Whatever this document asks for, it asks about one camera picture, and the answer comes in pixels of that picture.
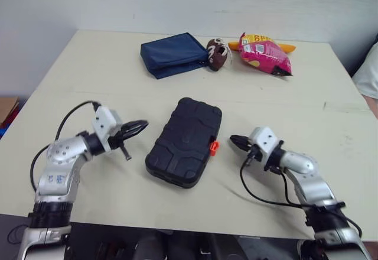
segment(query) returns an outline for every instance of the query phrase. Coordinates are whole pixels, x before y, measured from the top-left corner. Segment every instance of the white wall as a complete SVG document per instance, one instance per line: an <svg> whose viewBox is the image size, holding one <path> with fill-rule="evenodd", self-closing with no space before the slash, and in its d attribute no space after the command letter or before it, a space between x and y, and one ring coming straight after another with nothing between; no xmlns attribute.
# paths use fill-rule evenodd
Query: white wall
<svg viewBox="0 0 378 260"><path fill-rule="evenodd" d="M378 0L1 0L0 93L30 93L75 28L325 41L351 69L378 33L377 6Z"/></svg>

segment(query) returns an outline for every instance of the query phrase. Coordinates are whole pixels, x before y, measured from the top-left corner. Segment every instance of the orange latch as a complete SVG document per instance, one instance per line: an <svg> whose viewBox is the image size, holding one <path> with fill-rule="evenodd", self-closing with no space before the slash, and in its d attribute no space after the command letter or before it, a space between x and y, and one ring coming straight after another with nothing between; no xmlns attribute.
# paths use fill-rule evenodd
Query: orange latch
<svg viewBox="0 0 378 260"><path fill-rule="evenodd" d="M214 141L210 144L210 155L213 157L215 156L215 154L217 153L219 149L219 142L218 141Z"/></svg>

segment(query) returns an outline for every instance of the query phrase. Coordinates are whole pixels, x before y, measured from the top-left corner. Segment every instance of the black rugged case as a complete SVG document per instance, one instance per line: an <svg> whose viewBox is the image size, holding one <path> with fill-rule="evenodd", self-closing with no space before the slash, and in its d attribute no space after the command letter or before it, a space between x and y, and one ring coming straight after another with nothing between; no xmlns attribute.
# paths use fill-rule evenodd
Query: black rugged case
<svg viewBox="0 0 378 260"><path fill-rule="evenodd" d="M190 188L197 184L216 140L222 111L204 102L180 99L170 120L146 157L153 176Z"/></svg>

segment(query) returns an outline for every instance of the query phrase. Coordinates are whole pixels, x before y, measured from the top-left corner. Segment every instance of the orange object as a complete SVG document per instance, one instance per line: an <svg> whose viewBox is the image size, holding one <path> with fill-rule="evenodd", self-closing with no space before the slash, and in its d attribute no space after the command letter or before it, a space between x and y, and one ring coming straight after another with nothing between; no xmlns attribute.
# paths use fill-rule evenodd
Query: orange object
<svg viewBox="0 0 378 260"><path fill-rule="evenodd" d="M280 46L284 53L290 53L296 49L296 46L291 44L278 43L278 46Z"/></svg>
<svg viewBox="0 0 378 260"><path fill-rule="evenodd" d="M291 44L284 44L284 43L277 43L278 46L283 50L284 53L293 52L296 49L296 46ZM239 51L239 43L237 41L233 41L229 43L229 47L231 50Z"/></svg>
<svg viewBox="0 0 378 260"><path fill-rule="evenodd" d="M239 51L239 43L237 41L229 43L229 47L231 50Z"/></svg>
<svg viewBox="0 0 378 260"><path fill-rule="evenodd" d="M210 144L210 155L213 157L215 156L215 154L217 153L219 149L219 142L218 141L214 141Z"/></svg>

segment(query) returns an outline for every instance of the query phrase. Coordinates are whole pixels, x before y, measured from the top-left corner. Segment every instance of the white cloth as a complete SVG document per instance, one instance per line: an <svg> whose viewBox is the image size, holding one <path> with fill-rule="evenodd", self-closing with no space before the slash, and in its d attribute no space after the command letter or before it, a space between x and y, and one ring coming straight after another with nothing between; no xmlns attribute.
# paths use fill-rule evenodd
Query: white cloth
<svg viewBox="0 0 378 260"><path fill-rule="evenodd" d="M373 45L364 63L353 76L353 82L362 95L378 99L378 43Z"/></svg>

